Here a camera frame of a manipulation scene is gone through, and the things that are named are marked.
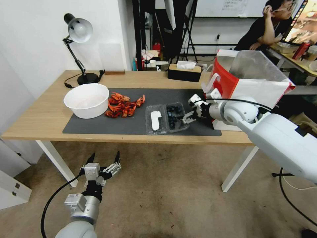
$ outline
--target wooden table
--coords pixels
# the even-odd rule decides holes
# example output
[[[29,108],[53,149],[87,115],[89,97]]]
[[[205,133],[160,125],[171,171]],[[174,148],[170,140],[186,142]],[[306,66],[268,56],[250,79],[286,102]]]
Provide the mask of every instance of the wooden table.
[[[75,176],[50,141],[248,145],[224,182],[223,191],[228,191],[257,151],[257,147],[252,146],[246,134],[235,131],[222,131],[220,137],[63,134],[62,131],[73,114],[63,103],[63,98],[69,91],[69,88],[64,86],[64,80],[78,73],[79,71],[75,70],[65,71],[2,135],[3,139],[36,140],[68,181]],[[77,77],[69,80],[68,83],[77,86],[76,80]],[[100,83],[109,88],[200,88],[200,83],[170,80],[166,72],[129,71],[124,75],[104,75]],[[77,182],[74,181],[71,185],[76,186]]]
[[[268,48],[268,52],[270,52],[274,57],[278,58],[280,61],[276,65],[278,68],[281,68],[284,62],[288,62],[293,65],[294,68],[297,68],[301,72],[307,72],[310,76],[317,77],[317,71],[312,71],[309,68],[309,61],[299,61],[292,59],[294,53],[284,54],[280,53],[278,47],[276,45],[271,45]]]

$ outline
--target plastic lid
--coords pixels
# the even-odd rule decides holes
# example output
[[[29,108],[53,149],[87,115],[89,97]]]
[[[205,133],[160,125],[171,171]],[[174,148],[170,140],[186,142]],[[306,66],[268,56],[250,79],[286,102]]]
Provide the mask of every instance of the plastic lid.
[[[311,46],[311,47],[309,47],[308,53],[317,55],[317,46]]]

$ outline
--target black shirt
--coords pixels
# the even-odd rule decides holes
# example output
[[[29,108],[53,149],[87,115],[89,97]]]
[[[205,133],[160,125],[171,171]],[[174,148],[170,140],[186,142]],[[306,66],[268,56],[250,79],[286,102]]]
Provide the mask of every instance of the black shirt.
[[[290,27],[292,21],[292,18],[280,21],[280,23],[274,27],[275,37],[277,37],[280,33],[283,35]],[[258,38],[264,35],[264,31],[265,19],[264,17],[261,17],[252,24],[250,30],[241,38],[235,50],[249,50],[250,46],[256,43]],[[266,48],[266,45],[262,45],[257,50],[265,50]]]

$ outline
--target white bowl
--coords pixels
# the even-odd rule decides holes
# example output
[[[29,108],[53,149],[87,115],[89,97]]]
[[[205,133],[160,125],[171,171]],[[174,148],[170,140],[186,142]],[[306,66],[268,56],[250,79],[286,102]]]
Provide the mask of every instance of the white bowl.
[[[64,104],[80,118],[100,116],[108,109],[109,90],[102,84],[83,84],[70,90]]]

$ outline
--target desk lamp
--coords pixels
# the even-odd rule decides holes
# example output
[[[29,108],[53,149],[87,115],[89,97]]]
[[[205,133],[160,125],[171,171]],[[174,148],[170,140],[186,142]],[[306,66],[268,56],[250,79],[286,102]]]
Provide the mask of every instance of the desk lamp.
[[[88,41],[92,35],[92,25],[89,21],[82,18],[75,18],[72,14],[67,13],[64,16],[64,21],[68,25],[68,36],[63,39],[63,42],[67,46],[68,50],[72,54],[76,64],[82,71],[82,75],[79,76],[77,82],[79,85],[87,83],[98,83],[99,77],[94,73],[86,73],[84,65],[76,58],[73,51],[70,48],[72,42],[84,43]]]

